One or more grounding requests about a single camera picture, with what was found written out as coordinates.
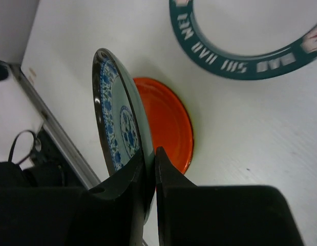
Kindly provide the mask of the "orange plate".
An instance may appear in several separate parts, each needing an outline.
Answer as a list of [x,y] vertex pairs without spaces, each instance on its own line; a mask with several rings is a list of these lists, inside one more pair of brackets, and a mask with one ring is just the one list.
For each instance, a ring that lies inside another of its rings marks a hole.
[[193,127],[179,97],[163,83],[148,77],[134,78],[145,108],[154,148],[163,147],[172,164],[185,174],[194,150]]

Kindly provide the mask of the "white plate green rim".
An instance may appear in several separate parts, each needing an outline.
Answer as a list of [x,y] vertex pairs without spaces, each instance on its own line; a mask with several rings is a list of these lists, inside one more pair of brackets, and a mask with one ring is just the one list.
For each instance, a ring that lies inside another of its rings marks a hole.
[[317,59],[317,1],[170,1],[175,37],[202,69],[261,80]]

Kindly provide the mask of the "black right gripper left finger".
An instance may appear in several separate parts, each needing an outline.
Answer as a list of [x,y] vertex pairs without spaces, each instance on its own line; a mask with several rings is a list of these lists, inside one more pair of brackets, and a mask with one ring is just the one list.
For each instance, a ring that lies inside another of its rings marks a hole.
[[141,245],[143,180],[141,151],[90,190],[35,188],[0,162],[0,245]]

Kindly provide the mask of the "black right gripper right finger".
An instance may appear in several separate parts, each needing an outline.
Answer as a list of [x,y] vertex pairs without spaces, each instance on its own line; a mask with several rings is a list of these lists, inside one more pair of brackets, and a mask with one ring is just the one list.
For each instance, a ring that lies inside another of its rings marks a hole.
[[275,187],[197,186],[163,147],[156,150],[155,175],[160,245],[303,245]]

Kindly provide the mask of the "blue floral plate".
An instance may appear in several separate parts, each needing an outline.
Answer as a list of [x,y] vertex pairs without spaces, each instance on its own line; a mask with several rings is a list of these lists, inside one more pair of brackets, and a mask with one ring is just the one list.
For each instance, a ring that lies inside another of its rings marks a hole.
[[108,49],[98,49],[92,62],[92,88],[100,144],[109,175],[139,152],[145,167],[145,220],[154,195],[154,147],[140,94],[122,62]]

